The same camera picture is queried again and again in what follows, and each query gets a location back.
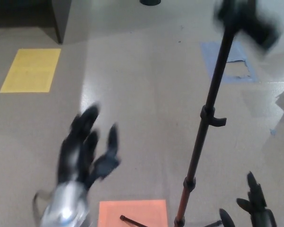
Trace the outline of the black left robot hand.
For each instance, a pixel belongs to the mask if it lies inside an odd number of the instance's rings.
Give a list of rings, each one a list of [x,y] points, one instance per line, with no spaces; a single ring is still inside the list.
[[[70,132],[63,140],[58,167],[57,183],[79,182],[88,191],[98,179],[103,180],[121,163],[118,157],[118,126],[110,128],[106,151],[95,159],[99,133],[92,127],[99,116],[99,104],[95,103],[73,119]]]

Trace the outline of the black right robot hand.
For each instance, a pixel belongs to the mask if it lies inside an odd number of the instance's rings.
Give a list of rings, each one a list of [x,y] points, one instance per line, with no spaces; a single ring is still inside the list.
[[[276,220],[273,212],[267,208],[262,187],[257,183],[252,172],[247,174],[249,186],[248,200],[237,198],[238,206],[250,214],[253,227],[276,227]]]

